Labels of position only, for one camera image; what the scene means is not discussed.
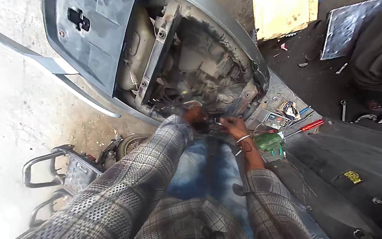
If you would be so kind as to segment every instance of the bracelet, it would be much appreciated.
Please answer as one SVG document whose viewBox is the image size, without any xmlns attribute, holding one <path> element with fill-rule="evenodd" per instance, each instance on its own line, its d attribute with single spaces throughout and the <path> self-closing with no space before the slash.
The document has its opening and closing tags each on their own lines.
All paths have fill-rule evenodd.
<svg viewBox="0 0 382 239">
<path fill-rule="evenodd" d="M 238 144 L 239 142 L 241 142 L 241 140 L 243 140 L 243 139 L 245 139 L 245 138 L 248 138 L 248 137 L 250 137 L 250 136 L 251 136 L 251 135 L 246 135 L 246 136 L 244 136 L 244 137 L 238 139 L 238 141 L 237 141 L 236 144 Z"/>
</svg>

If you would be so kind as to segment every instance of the blue jeans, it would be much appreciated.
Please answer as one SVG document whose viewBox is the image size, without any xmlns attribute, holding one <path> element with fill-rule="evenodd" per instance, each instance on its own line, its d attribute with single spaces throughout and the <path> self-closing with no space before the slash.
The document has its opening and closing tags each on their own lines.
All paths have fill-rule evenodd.
<svg viewBox="0 0 382 239">
<path fill-rule="evenodd" d="M 213 154 L 209 154 L 206 140 L 198 140 L 185 149 L 166 193 L 182 200 L 206 196 L 216 199 L 241 222 L 247 238 L 251 239 L 253 231 L 248 220 L 246 198 L 237 196 L 232 190 L 234 183 L 243 185 L 235 156 L 225 142 L 210 140 L 218 142 Z"/>
</svg>

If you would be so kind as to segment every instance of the tire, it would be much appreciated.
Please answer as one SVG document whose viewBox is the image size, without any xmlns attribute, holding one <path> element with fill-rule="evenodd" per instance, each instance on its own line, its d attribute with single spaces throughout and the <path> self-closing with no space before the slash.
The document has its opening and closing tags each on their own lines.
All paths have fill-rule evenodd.
<svg viewBox="0 0 382 239">
<path fill-rule="evenodd" d="M 126 137 L 117 147 L 116 162 L 121 160 L 130 152 L 131 150 L 130 146 L 135 148 L 138 145 L 145 142 L 150 137 L 151 135 L 144 134 L 144 133 L 137 133 L 137 134 L 129 135 L 128 137 Z"/>
</svg>

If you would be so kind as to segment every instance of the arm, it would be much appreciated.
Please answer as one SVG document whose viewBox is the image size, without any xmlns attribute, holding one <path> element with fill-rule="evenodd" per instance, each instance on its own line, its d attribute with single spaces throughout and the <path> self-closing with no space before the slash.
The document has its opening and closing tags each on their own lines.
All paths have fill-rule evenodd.
<svg viewBox="0 0 382 239">
<path fill-rule="evenodd" d="M 192 122 L 195 117 L 189 112 L 184 118 Z M 133 238 L 193 140 L 184 118 L 168 117 L 147 143 L 115 163 L 42 226 L 22 238 Z"/>
<path fill-rule="evenodd" d="M 236 141 L 238 141 L 242 137 L 249 135 L 244 121 L 240 118 L 222 118 L 221 123 L 224 127 L 223 132 L 230 134 Z M 247 137 L 241 140 L 239 142 L 239 146 L 241 146 L 246 159 L 246 171 L 258 168 L 265 168 L 263 166 L 262 156 L 260 156 L 259 154 L 259 149 L 251 137 Z"/>
<path fill-rule="evenodd" d="M 224 132 L 236 140 L 248 135 L 243 120 L 221 119 Z M 290 194 L 278 177 L 264 168 L 258 147 L 250 137 L 243 139 L 247 171 L 247 209 L 255 238 L 309 239 L 305 225 L 297 215 Z"/>
</svg>

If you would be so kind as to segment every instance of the bolt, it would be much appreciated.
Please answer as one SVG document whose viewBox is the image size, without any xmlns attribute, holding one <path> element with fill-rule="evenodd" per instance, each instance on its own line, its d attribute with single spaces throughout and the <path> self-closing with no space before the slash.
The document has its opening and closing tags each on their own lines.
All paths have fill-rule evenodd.
<svg viewBox="0 0 382 239">
<path fill-rule="evenodd" d="M 372 202 L 375 204 L 382 204 L 382 199 L 375 197 L 372 199 Z"/>
<path fill-rule="evenodd" d="M 164 39 L 164 38 L 165 38 L 165 34 L 164 34 L 163 31 L 159 31 L 159 37 L 160 37 L 161 39 Z"/>
</svg>

